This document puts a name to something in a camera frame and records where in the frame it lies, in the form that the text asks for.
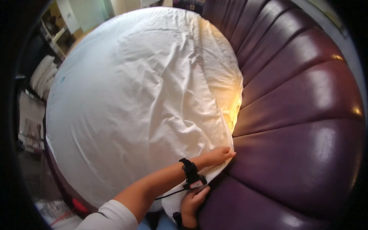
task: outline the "label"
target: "label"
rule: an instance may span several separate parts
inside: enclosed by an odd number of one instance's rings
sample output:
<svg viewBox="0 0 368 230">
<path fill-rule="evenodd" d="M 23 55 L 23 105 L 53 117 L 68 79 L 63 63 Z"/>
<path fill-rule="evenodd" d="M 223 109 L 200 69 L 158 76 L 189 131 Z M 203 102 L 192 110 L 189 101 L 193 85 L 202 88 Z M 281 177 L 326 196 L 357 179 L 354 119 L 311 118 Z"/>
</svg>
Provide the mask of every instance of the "label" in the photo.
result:
<svg viewBox="0 0 368 230">
<path fill-rule="evenodd" d="M 194 182 L 194 183 L 192 183 L 189 187 L 190 188 L 197 188 L 197 187 L 199 187 L 199 186 L 202 186 L 203 185 L 203 183 L 202 183 L 202 181 L 196 181 L 196 182 Z"/>
</svg>

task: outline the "person's arm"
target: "person's arm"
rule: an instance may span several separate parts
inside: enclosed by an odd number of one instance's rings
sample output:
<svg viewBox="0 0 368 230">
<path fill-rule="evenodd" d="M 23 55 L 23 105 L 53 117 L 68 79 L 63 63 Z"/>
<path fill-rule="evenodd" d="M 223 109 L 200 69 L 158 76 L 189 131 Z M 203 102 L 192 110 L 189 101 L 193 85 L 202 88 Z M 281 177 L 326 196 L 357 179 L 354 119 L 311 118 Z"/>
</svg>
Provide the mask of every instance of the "person's arm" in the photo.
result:
<svg viewBox="0 0 368 230">
<path fill-rule="evenodd" d="M 229 153 L 230 149 L 230 147 L 219 147 L 207 154 L 189 160 L 200 171 L 204 167 L 216 166 L 226 159 L 234 157 L 236 153 Z M 140 223 L 159 195 L 164 194 L 186 179 L 183 166 L 184 164 L 179 162 L 151 173 L 124 189 L 114 200 L 125 205 Z"/>
</svg>

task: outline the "right hand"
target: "right hand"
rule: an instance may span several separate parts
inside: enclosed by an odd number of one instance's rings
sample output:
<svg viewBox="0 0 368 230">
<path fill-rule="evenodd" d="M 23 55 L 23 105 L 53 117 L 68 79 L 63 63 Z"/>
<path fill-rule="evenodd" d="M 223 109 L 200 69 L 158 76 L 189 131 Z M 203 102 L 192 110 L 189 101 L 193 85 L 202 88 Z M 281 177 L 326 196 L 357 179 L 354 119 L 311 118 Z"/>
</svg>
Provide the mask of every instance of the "right hand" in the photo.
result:
<svg viewBox="0 0 368 230">
<path fill-rule="evenodd" d="M 200 192 L 199 188 L 189 190 L 184 198 L 181 200 L 181 219 L 184 227 L 195 228 L 197 226 L 197 219 L 195 213 L 199 206 L 205 201 L 210 187 L 207 185 Z"/>
<path fill-rule="evenodd" d="M 207 166 L 216 166 L 222 164 L 229 158 L 235 157 L 236 152 L 229 152 L 230 147 L 218 147 L 209 153 L 201 155 Z"/>
</svg>

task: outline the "pillow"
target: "pillow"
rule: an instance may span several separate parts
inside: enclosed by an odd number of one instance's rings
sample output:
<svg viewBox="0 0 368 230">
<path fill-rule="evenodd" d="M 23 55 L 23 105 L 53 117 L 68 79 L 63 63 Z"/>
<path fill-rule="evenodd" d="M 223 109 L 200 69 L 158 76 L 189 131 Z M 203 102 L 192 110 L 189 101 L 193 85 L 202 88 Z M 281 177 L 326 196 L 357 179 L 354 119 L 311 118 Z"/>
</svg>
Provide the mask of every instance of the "pillow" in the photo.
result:
<svg viewBox="0 0 368 230">
<path fill-rule="evenodd" d="M 42 76 L 46 73 L 46 71 L 49 69 L 54 59 L 55 57 L 46 55 L 42 59 L 42 61 L 38 64 L 36 70 L 32 74 L 31 81 L 29 83 L 32 89 L 36 87 L 37 83 L 42 78 Z"/>
<path fill-rule="evenodd" d="M 56 64 L 51 63 L 51 66 L 39 80 L 38 84 L 36 85 L 36 88 L 34 89 L 40 97 L 42 97 L 44 91 L 46 90 L 48 80 L 53 78 L 56 72 L 57 72 Z"/>
</svg>

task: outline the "fingers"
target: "fingers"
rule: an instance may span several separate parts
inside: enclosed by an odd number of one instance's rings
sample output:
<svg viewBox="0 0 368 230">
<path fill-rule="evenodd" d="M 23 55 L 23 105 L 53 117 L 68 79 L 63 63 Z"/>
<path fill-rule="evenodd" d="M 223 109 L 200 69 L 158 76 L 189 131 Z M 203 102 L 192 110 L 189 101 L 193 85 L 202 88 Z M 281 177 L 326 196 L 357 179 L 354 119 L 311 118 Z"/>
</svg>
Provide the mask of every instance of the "fingers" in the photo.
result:
<svg viewBox="0 0 368 230">
<path fill-rule="evenodd" d="M 198 194 L 193 196 L 193 199 L 195 199 L 196 201 L 204 201 L 206 198 L 206 195 L 208 194 L 209 190 L 211 188 L 207 185 L 206 187 L 204 187 Z"/>
<path fill-rule="evenodd" d="M 228 153 L 231 150 L 231 147 L 220 147 L 223 154 Z"/>
<path fill-rule="evenodd" d="M 199 189 L 200 189 L 200 187 L 193 188 L 193 189 L 189 190 L 189 191 L 187 192 L 187 194 L 191 194 L 191 195 L 193 195 L 193 196 L 194 196 L 194 194 L 196 194 L 196 193 L 199 191 Z"/>
<path fill-rule="evenodd" d="M 236 156 L 236 152 L 229 152 L 225 154 L 225 159 L 233 158 Z"/>
</svg>

